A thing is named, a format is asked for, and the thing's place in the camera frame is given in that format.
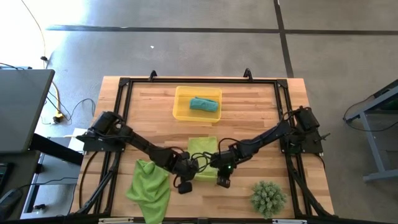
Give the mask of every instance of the green towel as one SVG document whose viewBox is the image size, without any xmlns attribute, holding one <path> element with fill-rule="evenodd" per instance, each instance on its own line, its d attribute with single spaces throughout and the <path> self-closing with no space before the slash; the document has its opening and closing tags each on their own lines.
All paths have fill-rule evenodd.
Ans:
<svg viewBox="0 0 398 224">
<path fill-rule="evenodd" d="M 214 100 L 194 97 L 189 102 L 189 108 L 193 110 L 204 110 L 210 112 L 216 112 L 218 103 Z"/>
<path fill-rule="evenodd" d="M 169 174 L 154 162 L 138 159 L 126 196 L 138 203 L 146 223 L 161 223 L 170 198 Z"/>
<path fill-rule="evenodd" d="M 209 152 L 214 153 L 217 151 L 217 138 L 212 137 L 203 137 L 203 138 L 189 138 L 188 140 L 188 150 L 190 155 L 193 155 L 197 152 Z M 206 164 L 205 158 L 199 158 L 199 167 L 202 167 Z M 207 166 L 206 169 L 195 175 L 195 180 L 199 181 L 215 181 L 217 179 L 217 169 Z"/>
</svg>

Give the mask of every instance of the white paper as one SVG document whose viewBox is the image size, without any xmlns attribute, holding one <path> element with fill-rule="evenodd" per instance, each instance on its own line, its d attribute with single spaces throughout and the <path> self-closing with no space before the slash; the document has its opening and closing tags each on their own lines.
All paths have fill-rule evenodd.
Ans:
<svg viewBox="0 0 398 224">
<path fill-rule="evenodd" d="M 84 134 L 87 131 L 87 129 L 83 129 L 83 128 L 75 128 L 75 130 L 73 130 L 73 136 L 79 136 Z M 76 152 L 80 152 L 80 153 L 84 153 L 83 151 L 83 147 L 84 147 L 85 143 L 78 140 L 77 138 L 71 138 L 70 142 L 69 142 L 69 146 L 68 148 L 75 150 Z"/>
</svg>

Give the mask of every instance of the concrete floor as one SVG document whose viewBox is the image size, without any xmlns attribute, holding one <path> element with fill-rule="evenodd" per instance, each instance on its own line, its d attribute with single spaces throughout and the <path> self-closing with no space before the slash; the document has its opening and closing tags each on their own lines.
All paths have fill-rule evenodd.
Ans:
<svg viewBox="0 0 398 224">
<path fill-rule="evenodd" d="M 26 3 L 44 27 L 278 28 L 272 0 Z M 18 19 L 8 27 L 12 32 L 0 37 L 8 43 L 0 62 L 40 68 L 42 43 L 34 22 L 18 1 L 5 5 L 7 19 Z M 394 0 L 280 0 L 280 6 L 286 29 L 398 30 Z M 47 55 L 52 53 L 49 68 L 56 71 L 54 81 L 69 110 L 83 98 L 96 100 L 105 75 L 149 75 L 155 69 L 161 76 L 241 76 L 249 67 L 255 77 L 286 77 L 278 34 L 45 31 L 45 36 Z M 362 181 L 376 166 L 365 134 L 341 118 L 347 107 L 398 77 L 398 35 L 287 35 L 287 43 L 294 76 L 305 79 L 321 131 L 331 132 L 323 146 L 335 213 L 397 223 L 398 181 Z M 69 126 L 39 123 L 37 132 L 63 136 L 87 128 L 90 109 L 89 103 L 79 106 Z M 44 120 L 53 113 L 45 105 Z"/>
</svg>

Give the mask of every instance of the transparent yellow container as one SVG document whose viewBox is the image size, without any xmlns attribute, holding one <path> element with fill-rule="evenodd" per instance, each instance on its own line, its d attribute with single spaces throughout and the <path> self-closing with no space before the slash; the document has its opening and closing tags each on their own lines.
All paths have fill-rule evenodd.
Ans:
<svg viewBox="0 0 398 224">
<path fill-rule="evenodd" d="M 218 103 L 217 111 L 209 112 L 191 110 L 190 100 L 194 97 L 214 100 Z M 222 91 L 219 88 L 205 88 L 192 86 L 178 86 L 175 90 L 173 116 L 183 121 L 202 121 L 215 123 L 221 118 Z"/>
</svg>

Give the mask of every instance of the lime green towel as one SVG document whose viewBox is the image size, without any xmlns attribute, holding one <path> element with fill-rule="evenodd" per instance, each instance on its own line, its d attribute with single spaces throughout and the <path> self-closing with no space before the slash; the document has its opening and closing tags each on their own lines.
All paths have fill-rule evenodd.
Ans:
<svg viewBox="0 0 398 224">
<path fill-rule="evenodd" d="M 197 152 L 209 152 L 214 153 L 217 151 L 217 138 L 203 137 L 203 138 L 189 138 L 188 140 L 188 152 L 193 155 Z M 205 158 L 199 158 L 199 167 L 203 167 L 206 164 Z M 206 169 L 195 175 L 195 180 L 199 181 L 215 181 L 217 179 L 217 169 L 207 166 Z"/>
<path fill-rule="evenodd" d="M 137 160 L 126 196 L 138 203 L 146 223 L 161 223 L 170 198 L 169 174 L 154 162 Z"/>
</svg>

